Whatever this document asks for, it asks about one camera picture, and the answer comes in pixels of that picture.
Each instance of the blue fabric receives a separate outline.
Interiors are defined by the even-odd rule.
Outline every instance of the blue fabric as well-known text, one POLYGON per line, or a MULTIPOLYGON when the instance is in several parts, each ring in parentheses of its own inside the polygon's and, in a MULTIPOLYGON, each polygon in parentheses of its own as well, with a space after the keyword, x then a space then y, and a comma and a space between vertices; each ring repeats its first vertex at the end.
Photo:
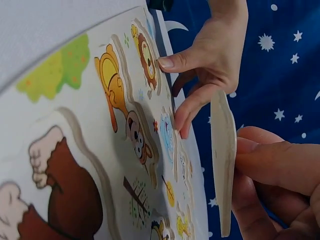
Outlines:
MULTIPOLYGON (((320 1, 247 0, 247 4, 249 22, 239 86, 228 96, 237 129, 257 126, 290 142, 320 144, 320 1)), ((206 0, 175 0, 171 12, 163 15, 166 21, 177 21, 188 29, 168 33, 177 53, 191 46, 210 11, 206 0)), ((184 92, 194 83, 186 85, 184 92)), ((216 240, 220 224, 209 115, 207 105, 194 119, 193 128, 204 168, 210 240, 216 240)), ((229 239, 241 239, 234 217, 229 239)))

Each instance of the light blue cartoon character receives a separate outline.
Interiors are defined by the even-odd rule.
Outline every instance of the light blue cartoon character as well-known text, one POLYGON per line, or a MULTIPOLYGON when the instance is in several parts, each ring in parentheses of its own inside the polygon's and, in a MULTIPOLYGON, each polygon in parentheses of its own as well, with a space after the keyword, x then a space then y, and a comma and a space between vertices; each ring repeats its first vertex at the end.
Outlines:
POLYGON ((174 164, 174 129, 170 116, 167 113, 161 114, 160 132, 172 167, 174 164))

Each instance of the white surface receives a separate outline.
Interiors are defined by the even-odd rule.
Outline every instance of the white surface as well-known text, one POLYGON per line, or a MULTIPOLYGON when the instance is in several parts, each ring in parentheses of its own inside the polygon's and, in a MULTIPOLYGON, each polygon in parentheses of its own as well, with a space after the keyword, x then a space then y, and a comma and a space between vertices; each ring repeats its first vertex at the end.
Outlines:
MULTIPOLYGON (((2 0, 0 1, 0 89, 40 57, 63 44, 78 33, 137 6, 144 0, 2 0)), ((156 12, 163 43, 168 55, 172 48, 162 13, 156 12)), ((171 74, 175 80, 177 74, 171 74)), ((183 92, 175 99, 179 106, 185 99, 183 92)), ((187 140, 194 171, 202 173, 199 152, 193 129, 187 140)), ((202 217, 200 226, 208 229, 207 204, 204 187, 194 191, 202 196, 196 203, 202 217)))

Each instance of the brown monkey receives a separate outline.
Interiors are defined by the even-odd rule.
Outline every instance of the brown monkey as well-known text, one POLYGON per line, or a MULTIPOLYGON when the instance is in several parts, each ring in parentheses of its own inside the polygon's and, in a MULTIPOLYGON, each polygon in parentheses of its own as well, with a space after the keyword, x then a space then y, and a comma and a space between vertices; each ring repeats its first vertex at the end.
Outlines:
POLYGON ((114 109, 119 109, 125 118, 126 136, 131 139, 137 158, 148 172, 146 161, 153 157, 153 153, 146 143, 137 113, 128 111, 126 107, 124 83, 119 75, 119 62, 113 46, 108 44, 105 53, 100 59, 95 57, 94 62, 108 102, 113 130, 115 133, 118 131, 114 109))

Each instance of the crescent moon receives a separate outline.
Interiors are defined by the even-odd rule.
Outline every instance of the crescent moon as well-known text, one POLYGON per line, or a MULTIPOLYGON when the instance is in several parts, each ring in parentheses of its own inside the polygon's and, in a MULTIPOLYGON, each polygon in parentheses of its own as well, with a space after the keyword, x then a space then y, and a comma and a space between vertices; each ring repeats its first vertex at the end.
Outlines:
POLYGON ((166 26, 166 30, 169 32, 172 29, 182 29, 182 30, 186 30, 189 31, 188 28, 186 28, 185 25, 183 25, 182 23, 178 22, 178 21, 164 21, 165 26, 166 26))
POLYGON ((320 91, 317 93, 314 100, 317 100, 319 97, 320 97, 320 91))

